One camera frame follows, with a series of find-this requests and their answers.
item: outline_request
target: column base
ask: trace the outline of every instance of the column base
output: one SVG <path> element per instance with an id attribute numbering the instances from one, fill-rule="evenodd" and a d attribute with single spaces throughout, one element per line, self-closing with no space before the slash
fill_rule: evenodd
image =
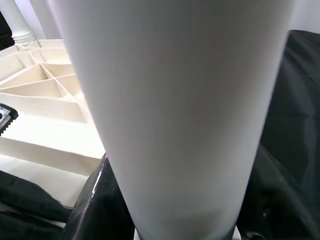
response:
<path id="1" fill-rule="evenodd" d="M 16 44 L 27 44 L 37 40 L 36 35 L 32 32 L 19 36 L 12 36 L 12 38 Z"/>
<path id="2" fill-rule="evenodd" d="M 223 240 L 241 240 L 241 239 L 242 238 L 241 238 L 240 232 L 236 226 L 234 228 L 232 228 L 228 232 L 228 234 L 223 238 Z M 138 235 L 137 229 L 134 230 L 133 240 L 141 240 Z"/>

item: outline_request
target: white surface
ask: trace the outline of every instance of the white surface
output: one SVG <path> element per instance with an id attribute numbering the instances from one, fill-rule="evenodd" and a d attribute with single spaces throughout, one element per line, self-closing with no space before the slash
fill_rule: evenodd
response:
<path id="1" fill-rule="evenodd" d="M 0 103 L 19 112 L 0 154 L 89 176 L 105 150 L 64 46 L 47 39 L 0 52 Z"/>
<path id="2" fill-rule="evenodd" d="M 36 40 L 35 34 L 27 25 L 15 0 L 0 0 L 1 13 L 12 31 L 16 43 L 24 44 Z"/>
<path id="3" fill-rule="evenodd" d="M 94 127 L 86 123 L 57 120 L 23 112 L 1 137 L 96 159 L 100 159 L 105 153 Z"/>
<path id="4" fill-rule="evenodd" d="M 290 29 L 320 34 L 320 0 L 298 0 Z"/>
<path id="5" fill-rule="evenodd" d="M 236 222 L 294 3 L 49 0 L 142 238 Z"/>

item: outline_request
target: black plastic object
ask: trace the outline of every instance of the black plastic object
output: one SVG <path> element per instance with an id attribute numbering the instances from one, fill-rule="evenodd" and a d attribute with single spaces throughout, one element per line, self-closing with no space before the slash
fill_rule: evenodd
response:
<path id="1" fill-rule="evenodd" d="M 0 202 L 17 211 L 62 223 L 68 221 L 72 211 L 38 185 L 3 171 L 0 171 Z"/>
<path id="2" fill-rule="evenodd" d="M 14 108 L 0 103 L 0 136 L 18 116 L 18 112 Z"/>
<path id="3" fill-rule="evenodd" d="M 62 229 L 15 212 L 0 212 L 1 240 L 57 240 Z"/>
<path id="4" fill-rule="evenodd" d="M 91 174 L 59 240 L 132 240 L 135 226 L 108 158 Z"/>
<path id="5" fill-rule="evenodd" d="M 320 34 L 290 31 L 237 221 L 249 239 L 320 239 Z"/>

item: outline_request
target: white tube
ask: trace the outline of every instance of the white tube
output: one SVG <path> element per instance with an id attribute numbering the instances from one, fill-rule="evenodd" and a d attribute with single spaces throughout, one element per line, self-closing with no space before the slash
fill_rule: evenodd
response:
<path id="1" fill-rule="evenodd" d="M 0 0 L 0 11 L 12 31 L 12 38 L 16 44 L 31 43 L 37 39 L 27 25 L 15 0 Z"/>
<path id="2" fill-rule="evenodd" d="M 319 10 L 319 0 L 297 0 L 290 29 L 320 34 Z"/>
<path id="3" fill-rule="evenodd" d="M 295 1 L 49 3 L 140 238 L 223 238 Z"/>

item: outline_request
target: white lattice structure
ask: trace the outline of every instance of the white lattice structure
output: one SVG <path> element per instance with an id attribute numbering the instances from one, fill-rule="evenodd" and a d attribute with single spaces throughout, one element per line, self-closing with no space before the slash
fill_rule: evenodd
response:
<path id="1" fill-rule="evenodd" d="M 105 150 L 63 40 L 0 51 L 0 103 L 19 113 L 0 137 L 0 170 L 73 206 Z"/>

